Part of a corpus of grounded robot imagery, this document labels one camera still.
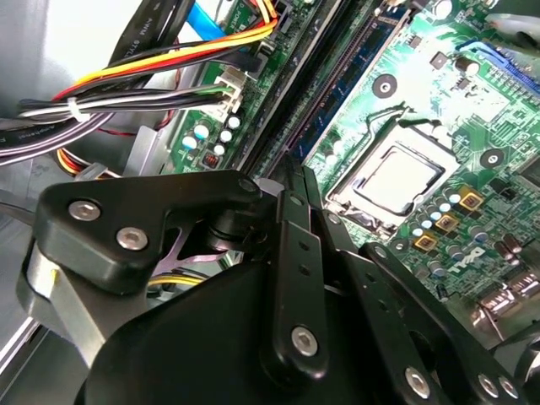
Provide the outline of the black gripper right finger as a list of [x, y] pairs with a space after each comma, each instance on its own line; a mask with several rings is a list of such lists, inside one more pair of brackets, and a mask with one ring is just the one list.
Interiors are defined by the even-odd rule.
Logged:
[[378, 243], [357, 248], [304, 167], [325, 282], [345, 294], [352, 359], [374, 404], [528, 404], [520, 384]]

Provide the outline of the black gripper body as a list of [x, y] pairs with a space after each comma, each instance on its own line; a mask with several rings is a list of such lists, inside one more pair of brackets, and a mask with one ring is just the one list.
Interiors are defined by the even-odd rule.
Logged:
[[375, 404], [374, 346], [358, 301], [325, 293], [329, 370], [302, 387], [262, 362], [275, 279], [243, 263], [120, 327], [101, 348], [82, 404]]

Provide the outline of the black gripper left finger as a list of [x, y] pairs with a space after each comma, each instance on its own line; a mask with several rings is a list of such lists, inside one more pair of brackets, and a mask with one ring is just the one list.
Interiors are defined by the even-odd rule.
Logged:
[[121, 326], [144, 313], [149, 283], [229, 251], [270, 270], [263, 362], [286, 381], [328, 368], [315, 174], [287, 163], [260, 187], [236, 170], [124, 177], [50, 186], [39, 198], [24, 281], [33, 315], [62, 327], [87, 365]]

